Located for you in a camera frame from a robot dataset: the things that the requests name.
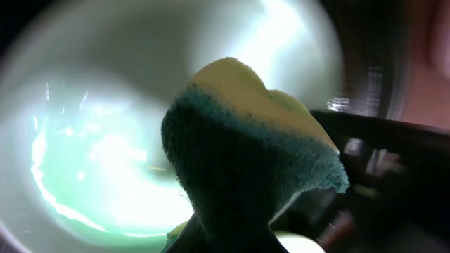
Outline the pale green plate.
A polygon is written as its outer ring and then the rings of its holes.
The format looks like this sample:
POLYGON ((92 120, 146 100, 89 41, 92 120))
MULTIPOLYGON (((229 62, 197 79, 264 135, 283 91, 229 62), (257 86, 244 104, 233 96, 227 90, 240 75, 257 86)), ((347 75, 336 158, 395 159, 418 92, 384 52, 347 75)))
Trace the pale green plate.
POLYGON ((289 253, 326 253, 317 242, 303 235, 287 231, 275 231, 274 234, 289 253))
POLYGON ((231 56, 323 110, 342 87, 317 1, 60 1, 1 66, 1 234, 20 252, 160 252, 193 212, 160 125, 231 56))

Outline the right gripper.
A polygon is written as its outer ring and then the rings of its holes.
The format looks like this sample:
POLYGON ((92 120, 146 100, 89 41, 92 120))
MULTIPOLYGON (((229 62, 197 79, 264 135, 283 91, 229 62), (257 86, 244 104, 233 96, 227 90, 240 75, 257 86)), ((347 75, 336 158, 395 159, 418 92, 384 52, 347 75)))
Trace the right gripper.
POLYGON ((350 186, 301 195, 275 223, 326 252, 448 252, 449 132, 314 112, 341 151, 350 186))

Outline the pale green plate front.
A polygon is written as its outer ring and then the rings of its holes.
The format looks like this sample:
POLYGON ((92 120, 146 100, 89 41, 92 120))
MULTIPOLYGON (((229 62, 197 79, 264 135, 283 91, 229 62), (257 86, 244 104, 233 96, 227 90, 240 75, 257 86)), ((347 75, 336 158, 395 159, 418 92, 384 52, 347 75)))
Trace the pale green plate front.
POLYGON ((289 253, 326 253, 317 242, 303 235, 287 231, 275 231, 274 234, 289 253))

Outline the green yellow sponge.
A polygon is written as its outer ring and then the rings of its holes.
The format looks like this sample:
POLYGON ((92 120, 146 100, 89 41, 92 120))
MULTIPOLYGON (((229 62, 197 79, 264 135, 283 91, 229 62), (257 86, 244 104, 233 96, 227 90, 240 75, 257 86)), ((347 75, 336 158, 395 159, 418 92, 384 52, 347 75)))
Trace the green yellow sponge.
POLYGON ((338 148, 308 109, 235 58, 191 77, 161 135, 194 210, 169 233, 167 252, 283 252, 270 225, 295 198, 349 185, 338 148))

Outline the white plate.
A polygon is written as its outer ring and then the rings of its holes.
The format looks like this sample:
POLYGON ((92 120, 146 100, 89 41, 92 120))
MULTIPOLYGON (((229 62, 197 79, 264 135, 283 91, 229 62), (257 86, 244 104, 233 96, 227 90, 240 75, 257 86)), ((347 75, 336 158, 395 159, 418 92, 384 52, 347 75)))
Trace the white plate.
POLYGON ((431 65, 449 80, 449 0, 435 2, 429 31, 428 53, 431 65))

